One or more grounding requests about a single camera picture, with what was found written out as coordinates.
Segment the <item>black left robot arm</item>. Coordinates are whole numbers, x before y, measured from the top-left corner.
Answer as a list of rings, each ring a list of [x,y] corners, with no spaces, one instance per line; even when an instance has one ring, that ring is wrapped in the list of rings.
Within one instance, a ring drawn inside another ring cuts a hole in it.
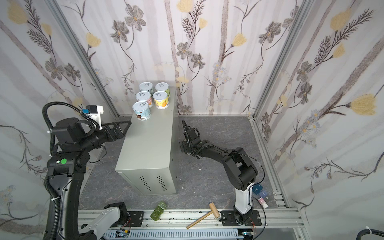
[[[123,139],[131,121],[123,121],[95,127],[87,120],[67,118],[57,122],[52,133],[62,150],[54,152],[47,162],[48,172],[44,186],[51,200],[44,234],[45,240],[99,240],[114,224],[128,220],[125,204],[107,206],[102,215],[85,226],[78,227],[78,210],[81,186],[90,160],[90,152],[106,142]]]

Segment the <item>blue brown label can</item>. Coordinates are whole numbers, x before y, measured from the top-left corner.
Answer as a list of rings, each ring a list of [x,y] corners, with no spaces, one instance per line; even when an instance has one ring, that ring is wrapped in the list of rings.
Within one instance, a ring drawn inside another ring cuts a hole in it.
[[[149,92],[151,95],[154,93],[154,87],[151,82],[143,82],[139,85],[140,91]]]

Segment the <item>teal label can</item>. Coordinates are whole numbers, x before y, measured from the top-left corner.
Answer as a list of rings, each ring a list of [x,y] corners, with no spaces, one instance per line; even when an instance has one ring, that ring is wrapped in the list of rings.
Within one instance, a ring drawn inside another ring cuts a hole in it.
[[[133,111],[141,121],[146,121],[151,117],[149,104],[145,101],[138,101],[133,104]]]

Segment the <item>green label can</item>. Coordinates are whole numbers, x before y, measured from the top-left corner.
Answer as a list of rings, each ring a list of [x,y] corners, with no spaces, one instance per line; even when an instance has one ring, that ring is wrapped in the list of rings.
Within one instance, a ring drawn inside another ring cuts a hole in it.
[[[159,92],[159,91],[166,92],[168,97],[170,97],[170,87],[169,87],[169,84],[167,84],[165,82],[158,83],[158,84],[155,85],[155,89],[156,89],[157,92]]]

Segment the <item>yellow label can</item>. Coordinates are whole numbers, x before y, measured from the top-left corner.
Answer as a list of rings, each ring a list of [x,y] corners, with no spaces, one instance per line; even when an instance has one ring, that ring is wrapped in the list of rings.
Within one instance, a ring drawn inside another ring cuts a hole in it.
[[[164,91],[157,91],[153,94],[155,105],[158,109],[163,110],[169,106],[168,94]]]

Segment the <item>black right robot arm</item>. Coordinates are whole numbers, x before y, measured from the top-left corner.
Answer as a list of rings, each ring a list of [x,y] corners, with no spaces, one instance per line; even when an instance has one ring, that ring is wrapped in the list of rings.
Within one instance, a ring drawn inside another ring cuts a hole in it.
[[[180,142],[181,151],[197,159],[208,158],[223,165],[230,183],[236,189],[235,223],[245,226],[254,212],[252,189],[264,181],[265,169],[262,168],[263,178],[257,182],[259,172],[254,165],[256,159],[247,155],[243,148],[220,148],[208,140],[201,140],[199,130],[188,126],[186,121],[182,121],[182,126],[185,140]]]

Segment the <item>pink label can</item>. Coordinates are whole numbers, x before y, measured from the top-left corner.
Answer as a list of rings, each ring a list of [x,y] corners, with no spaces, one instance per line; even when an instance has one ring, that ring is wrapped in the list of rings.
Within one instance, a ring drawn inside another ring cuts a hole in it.
[[[140,91],[140,92],[138,92],[136,94],[136,99],[138,101],[147,102],[150,108],[153,106],[152,95],[148,91]]]

